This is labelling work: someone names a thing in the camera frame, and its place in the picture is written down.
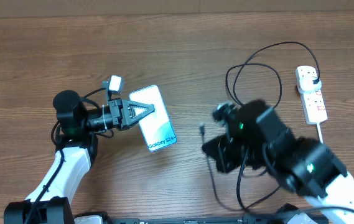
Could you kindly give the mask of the Samsung Galaxy smartphone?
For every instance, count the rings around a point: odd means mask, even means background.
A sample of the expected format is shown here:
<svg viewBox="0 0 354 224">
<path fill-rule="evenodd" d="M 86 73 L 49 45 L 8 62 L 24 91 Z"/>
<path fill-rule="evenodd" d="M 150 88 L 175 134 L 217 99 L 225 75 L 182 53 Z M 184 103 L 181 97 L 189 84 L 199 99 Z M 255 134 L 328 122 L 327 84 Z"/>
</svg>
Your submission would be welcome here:
<svg viewBox="0 0 354 224">
<path fill-rule="evenodd" d="M 177 142 L 175 131 L 157 85 L 131 92 L 129 99 L 154 106 L 154 112 L 139 121 L 149 152 L 158 151 Z"/>
</svg>

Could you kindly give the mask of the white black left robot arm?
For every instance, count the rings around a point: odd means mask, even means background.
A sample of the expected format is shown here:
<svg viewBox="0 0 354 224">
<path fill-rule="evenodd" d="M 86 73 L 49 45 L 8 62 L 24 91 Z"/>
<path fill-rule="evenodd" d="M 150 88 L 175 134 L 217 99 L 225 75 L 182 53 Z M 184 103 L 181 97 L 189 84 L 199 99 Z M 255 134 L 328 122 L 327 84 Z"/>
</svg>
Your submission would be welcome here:
<svg viewBox="0 0 354 224">
<path fill-rule="evenodd" d="M 23 201 L 11 202 L 4 211 L 5 223 L 106 223 L 106 215 L 87 214 L 76 218 L 71 203 L 98 153 L 98 137 L 114 128 L 124 131 L 155 111 L 154 105 L 120 98 L 106 106 L 85 107 L 88 98 L 65 90 L 53 106 L 57 123 L 51 139 L 54 162 L 40 185 Z"/>
</svg>

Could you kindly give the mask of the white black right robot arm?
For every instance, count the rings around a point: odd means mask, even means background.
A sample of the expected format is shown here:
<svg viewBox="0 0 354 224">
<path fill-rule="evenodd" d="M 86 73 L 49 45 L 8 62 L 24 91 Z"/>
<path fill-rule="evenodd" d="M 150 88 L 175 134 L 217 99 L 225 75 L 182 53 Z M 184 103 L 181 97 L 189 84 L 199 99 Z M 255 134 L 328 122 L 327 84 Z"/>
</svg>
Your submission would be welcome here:
<svg viewBox="0 0 354 224">
<path fill-rule="evenodd" d="M 213 117 L 226 132 L 203 143 L 202 151 L 215 161 L 218 172 L 265 167 L 281 188 L 304 197 L 311 206 L 257 213 L 256 218 L 285 220 L 321 212 L 333 223 L 354 223 L 354 178 L 327 145 L 296 138 L 264 100 L 220 104 Z"/>
</svg>

